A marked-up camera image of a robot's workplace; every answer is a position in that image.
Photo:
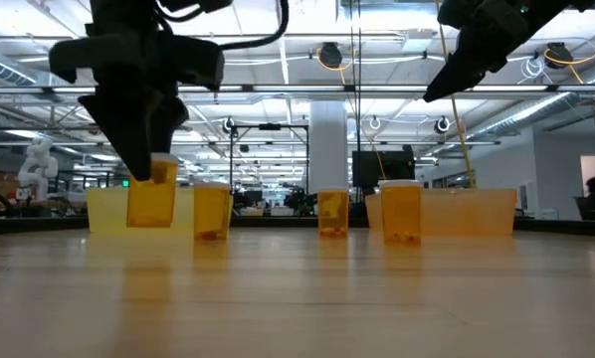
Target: wooden table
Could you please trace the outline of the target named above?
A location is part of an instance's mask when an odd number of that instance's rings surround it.
[[[3,236],[0,357],[595,358],[581,239]]]

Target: plastic cup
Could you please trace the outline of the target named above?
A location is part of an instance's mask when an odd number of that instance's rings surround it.
[[[387,180],[379,182],[379,188],[384,240],[419,240],[422,184],[414,180]]]
[[[151,178],[129,178],[127,226],[131,228],[169,228],[176,199],[178,159],[168,153],[151,154]]]
[[[225,240],[229,235],[229,184],[194,183],[194,239]]]
[[[348,235],[348,190],[320,189],[317,193],[317,226],[322,237]]]

